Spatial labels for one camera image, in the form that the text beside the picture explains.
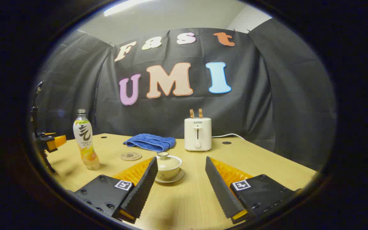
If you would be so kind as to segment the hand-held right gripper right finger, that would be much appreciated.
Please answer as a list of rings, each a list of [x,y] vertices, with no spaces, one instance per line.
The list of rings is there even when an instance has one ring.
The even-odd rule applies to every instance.
[[[257,220],[291,201],[300,191],[265,174],[251,176],[210,157],[206,157],[205,171],[226,218],[233,224]]]

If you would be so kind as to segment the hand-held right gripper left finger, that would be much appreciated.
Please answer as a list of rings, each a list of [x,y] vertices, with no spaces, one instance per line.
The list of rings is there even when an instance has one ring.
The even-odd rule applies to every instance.
[[[140,217],[158,173],[157,158],[122,171],[116,178],[99,175],[74,192],[76,200],[114,219],[134,224]]]

